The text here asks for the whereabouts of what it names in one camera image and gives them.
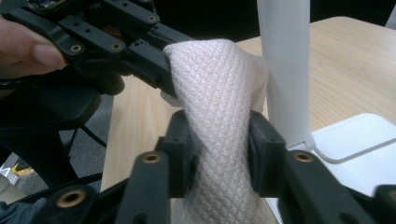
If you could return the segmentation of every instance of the black cable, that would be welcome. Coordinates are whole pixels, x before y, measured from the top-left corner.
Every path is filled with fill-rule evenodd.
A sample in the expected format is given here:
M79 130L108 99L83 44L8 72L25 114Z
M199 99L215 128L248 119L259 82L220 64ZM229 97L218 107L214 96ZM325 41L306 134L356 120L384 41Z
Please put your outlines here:
M84 131L84 133L86 133L89 137L95 140L102 147L107 147L107 143L104 142L102 139L100 139L98 136L96 136L93 132L91 132L91 130L88 129L87 126L83 125L81 127L81 130Z

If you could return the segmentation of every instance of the wooden table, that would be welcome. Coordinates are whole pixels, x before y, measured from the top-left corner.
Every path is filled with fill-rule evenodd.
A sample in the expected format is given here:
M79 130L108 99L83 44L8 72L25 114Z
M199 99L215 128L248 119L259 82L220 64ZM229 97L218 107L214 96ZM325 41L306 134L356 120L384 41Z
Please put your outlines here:
M238 45L262 51L259 38ZM343 17L317 21L310 52L312 131L364 112L396 123L396 31ZM125 91L114 100L102 189L130 175L135 156L154 149L178 110L139 79L124 80Z

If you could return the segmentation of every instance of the white cloth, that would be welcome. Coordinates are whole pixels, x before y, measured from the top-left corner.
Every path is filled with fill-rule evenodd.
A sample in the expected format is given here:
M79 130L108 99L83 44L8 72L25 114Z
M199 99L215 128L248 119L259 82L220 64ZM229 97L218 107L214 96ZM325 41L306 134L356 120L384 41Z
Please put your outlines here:
M264 59L224 39L177 43L164 53L178 101L163 97L184 108L203 143L194 186L176 202L172 223L267 223L247 161L249 110L261 112L265 98Z

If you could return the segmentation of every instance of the white base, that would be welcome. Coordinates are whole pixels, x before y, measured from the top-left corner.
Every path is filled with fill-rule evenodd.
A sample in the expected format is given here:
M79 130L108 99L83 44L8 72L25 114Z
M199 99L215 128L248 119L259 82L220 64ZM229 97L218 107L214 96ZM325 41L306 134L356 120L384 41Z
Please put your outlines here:
M317 155L338 181L370 197L378 185L396 185L396 126L361 114L312 133ZM267 199L279 223L277 199Z

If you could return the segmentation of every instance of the human hand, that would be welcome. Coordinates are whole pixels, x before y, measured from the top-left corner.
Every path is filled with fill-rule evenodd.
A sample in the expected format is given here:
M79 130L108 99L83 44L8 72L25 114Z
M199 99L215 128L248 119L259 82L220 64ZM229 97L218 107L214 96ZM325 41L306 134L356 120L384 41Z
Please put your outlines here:
M64 67L64 57L48 39L0 16L0 79L43 75ZM0 100L10 93L0 91Z

